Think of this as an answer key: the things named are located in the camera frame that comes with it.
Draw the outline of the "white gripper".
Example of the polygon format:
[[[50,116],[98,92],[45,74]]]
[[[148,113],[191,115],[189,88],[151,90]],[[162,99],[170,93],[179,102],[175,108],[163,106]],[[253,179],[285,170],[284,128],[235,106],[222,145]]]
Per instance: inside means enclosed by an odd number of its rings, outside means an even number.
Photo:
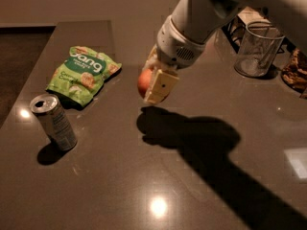
[[[171,73],[156,69],[159,60],[178,69],[194,64],[205,48],[204,43],[195,43],[186,38],[176,28],[172,17],[168,16],[156,37],[156,46],[153,46],[146,60],[144,102],[146,104],[160,104],[171,93],[179,77]]]

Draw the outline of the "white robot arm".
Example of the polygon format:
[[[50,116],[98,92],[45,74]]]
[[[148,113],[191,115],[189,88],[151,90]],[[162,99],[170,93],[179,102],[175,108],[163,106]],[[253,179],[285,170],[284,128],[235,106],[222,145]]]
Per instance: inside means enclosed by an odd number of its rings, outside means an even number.
[[[194,64],[211,35],[246,7],[258,10],[307,52],[307,0],[180,0],[159,30],[145,63],[152,74],[144,101],[163,102],[178,81],[177,71]]]

